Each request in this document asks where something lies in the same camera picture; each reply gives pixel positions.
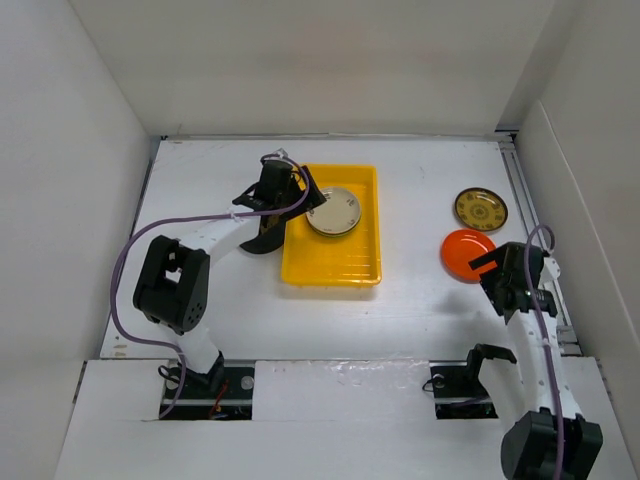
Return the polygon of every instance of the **white plate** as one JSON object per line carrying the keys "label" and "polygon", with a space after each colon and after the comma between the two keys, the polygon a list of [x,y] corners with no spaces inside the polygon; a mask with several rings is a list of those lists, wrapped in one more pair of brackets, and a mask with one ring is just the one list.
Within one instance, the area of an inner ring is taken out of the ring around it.
{"label": "white plate", "polygon": [[327,201],[307,212],[311,227],[330,236],[344,235],[355,228],[362,214],[358,197],[343,187],[327,187],[321,191]]}

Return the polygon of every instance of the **yellow patterned plate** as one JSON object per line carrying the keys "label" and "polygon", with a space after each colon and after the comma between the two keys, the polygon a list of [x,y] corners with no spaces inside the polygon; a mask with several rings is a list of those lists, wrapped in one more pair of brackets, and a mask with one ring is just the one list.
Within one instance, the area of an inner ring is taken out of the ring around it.
{"label": "yellow patterned plate", "polygon": [[468,188],[460,192],[454,209],[462,223],[482,232],[497,230],[509,216],[504,200],[485,188]]}

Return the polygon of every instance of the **red plate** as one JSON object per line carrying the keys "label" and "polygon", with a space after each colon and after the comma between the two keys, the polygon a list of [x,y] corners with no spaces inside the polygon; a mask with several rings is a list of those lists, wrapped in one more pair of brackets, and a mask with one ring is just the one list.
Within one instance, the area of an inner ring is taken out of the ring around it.
{"label": "red plate", "polygon": [[451,232],[442,242],[442,261],[449,271],[462,280],[479,282],[480,274],[487,272],[497,265],[491,262],[477,270],[471,270],[469,262],[491,250],[496,246],[484,233],[463,229]]}

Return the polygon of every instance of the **yellow tray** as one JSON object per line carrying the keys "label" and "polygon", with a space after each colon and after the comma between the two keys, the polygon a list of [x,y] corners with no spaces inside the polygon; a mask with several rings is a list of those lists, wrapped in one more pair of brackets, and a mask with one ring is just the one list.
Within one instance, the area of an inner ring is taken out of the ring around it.
{"label": "yellow tray", "polygon": [[315,232],[306,215],[287,223],[282,280],[293,285],[372,287],[380,283],[378,184],[375,167],[307,165],[319,188],[340,186],[358,197],[362,216],[341,237]]}

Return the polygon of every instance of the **red wire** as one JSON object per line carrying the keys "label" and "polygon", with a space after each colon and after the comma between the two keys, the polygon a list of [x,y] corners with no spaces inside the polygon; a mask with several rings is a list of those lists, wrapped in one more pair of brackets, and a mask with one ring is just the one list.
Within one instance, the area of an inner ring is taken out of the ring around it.
{"label": "red wire", "polygon": [[211,417],[213,417],[213,415],[216,413],[216,410],[218,410],[218,404],[220,403],[220,399],[226,393],[228,388],[229,388],[229,380],[226,380],[222,385],[222,389],[220,390],[220,393],[216,397],[216,403],[214,403],[213,407],[211,407],[211,410],[209,410],[209,420],[211,420]]}

